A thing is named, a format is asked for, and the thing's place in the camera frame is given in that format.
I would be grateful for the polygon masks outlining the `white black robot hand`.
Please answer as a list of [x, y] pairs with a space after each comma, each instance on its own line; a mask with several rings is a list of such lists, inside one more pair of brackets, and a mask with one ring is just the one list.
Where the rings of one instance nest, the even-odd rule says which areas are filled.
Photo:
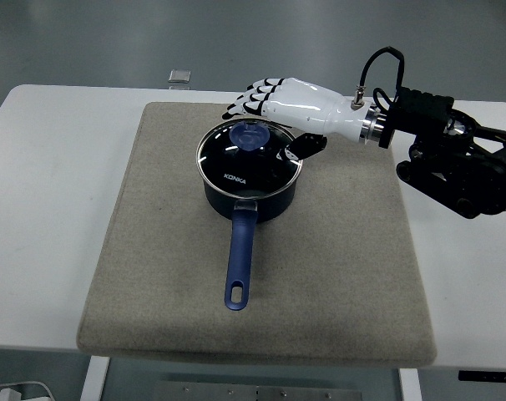
[[371, 137], [371, 103], [361, 99], [354, 104], [337, 92], [295, 78], [254, 82], [222, 118], [244, 114], [303, 132], [278, 152], [279, 160], [304, 160], [322, 151], [328, 135], [363, 144]]

